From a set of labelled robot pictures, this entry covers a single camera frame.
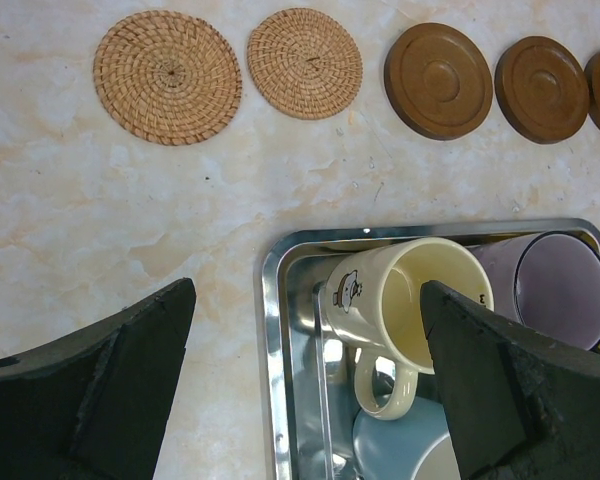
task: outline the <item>mug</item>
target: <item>mug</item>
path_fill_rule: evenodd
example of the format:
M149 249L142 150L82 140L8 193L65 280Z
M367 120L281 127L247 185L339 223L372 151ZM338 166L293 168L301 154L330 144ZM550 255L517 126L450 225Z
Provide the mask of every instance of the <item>mug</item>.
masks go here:
M496 313L567 345L598 345L600 258L586 242L545 232L471 252L489 276Z
M351 255L338 264L322 290L322 313L335 334L361 348L354 389L360 406L375 418L393 420L407 413L418 373L433 374L420 316L420 287L429 280L493 309L493 293L480 263L463 246L436 237ZM396 366L393 392L382 407L372 389L378 357Z
M360 412L353 450L365 480L460 480L444 409L424 398L395 422Z

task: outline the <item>cartoon print on mug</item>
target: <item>cartoon print on mug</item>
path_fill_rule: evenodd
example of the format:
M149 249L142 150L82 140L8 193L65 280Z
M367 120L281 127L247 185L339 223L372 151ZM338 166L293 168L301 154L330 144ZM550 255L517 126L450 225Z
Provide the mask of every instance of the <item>cartoon print on mug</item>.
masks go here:
M353 297L359 297L362 293L362 283L358 282L358 271L347 273L340 280L338 291L333 294L333 304L349 313Z

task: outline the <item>stainless steel tray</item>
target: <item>stainless steel tray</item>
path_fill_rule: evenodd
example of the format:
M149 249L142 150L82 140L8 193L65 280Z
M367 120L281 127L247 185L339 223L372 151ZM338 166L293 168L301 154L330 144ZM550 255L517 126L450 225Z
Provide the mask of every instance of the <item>stainless steel tray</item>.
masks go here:
M356 351L316 315L317 289L343 255L427 236L475 246L552 230L578 235L600 254L600 231L575 218L307 230L276 243L262 269L274 478L362 478L351 438ZM393 376L391 362L376 370L380 386Z

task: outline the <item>light blue mug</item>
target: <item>light blue mug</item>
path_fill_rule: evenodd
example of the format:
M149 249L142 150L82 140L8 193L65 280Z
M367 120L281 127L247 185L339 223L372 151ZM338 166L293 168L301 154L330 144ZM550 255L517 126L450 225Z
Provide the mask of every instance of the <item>light blue mug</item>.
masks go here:
M365 480L460 480L444 409L424 398L393 422L361 411L353 448Z

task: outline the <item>marble countertop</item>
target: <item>marble countertop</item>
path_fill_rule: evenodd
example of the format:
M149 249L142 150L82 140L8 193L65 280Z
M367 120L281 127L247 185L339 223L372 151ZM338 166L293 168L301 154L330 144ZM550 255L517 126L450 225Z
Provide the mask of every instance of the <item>marble countertop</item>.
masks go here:
M360 48L362 88L332 118L277 112L247 73L250 31L290 6L331 15ZM149 8L201 17L236 51L240 109L204 143L136 138L96 96L100 39ZM267 478L258 275L278 238L548 216L600 228L600 131L590 119L551 146L516 133L495 99L485 123L452 142L399 120L382 64L401 32L426 21L467 34L492 71L527 35L555 38L582 64L600 49L600 0L0 0L0 357L192 277L198 304L155 478Z

